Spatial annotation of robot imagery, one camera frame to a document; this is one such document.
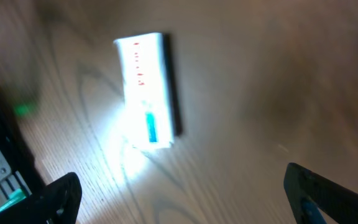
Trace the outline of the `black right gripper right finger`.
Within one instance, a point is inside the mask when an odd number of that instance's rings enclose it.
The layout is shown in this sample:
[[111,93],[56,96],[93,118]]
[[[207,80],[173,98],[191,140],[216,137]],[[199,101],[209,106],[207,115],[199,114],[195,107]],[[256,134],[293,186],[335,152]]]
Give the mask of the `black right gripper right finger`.
[[297,224],[325,223],[322,213],[337,223],[358,223],[358,194],[291,162],[283,182]]

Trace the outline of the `white Panadol medicine box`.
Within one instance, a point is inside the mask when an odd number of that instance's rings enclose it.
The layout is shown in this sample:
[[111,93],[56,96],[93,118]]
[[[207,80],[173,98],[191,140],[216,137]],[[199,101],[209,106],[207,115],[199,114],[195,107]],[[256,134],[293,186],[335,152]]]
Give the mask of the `white Panadol medicine box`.
[[168,35],[150,32],[113,44],[121,66],[129,144],[145,151],[171,148],[177,124]]

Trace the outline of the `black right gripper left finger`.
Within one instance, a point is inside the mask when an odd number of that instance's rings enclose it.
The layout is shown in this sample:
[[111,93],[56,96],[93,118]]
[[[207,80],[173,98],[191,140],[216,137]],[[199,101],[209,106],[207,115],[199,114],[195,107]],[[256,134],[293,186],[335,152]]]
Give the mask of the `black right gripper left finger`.
[[74,224],[82,188],[78,176],[69,172],[19,203],[0,212],[0,224]]

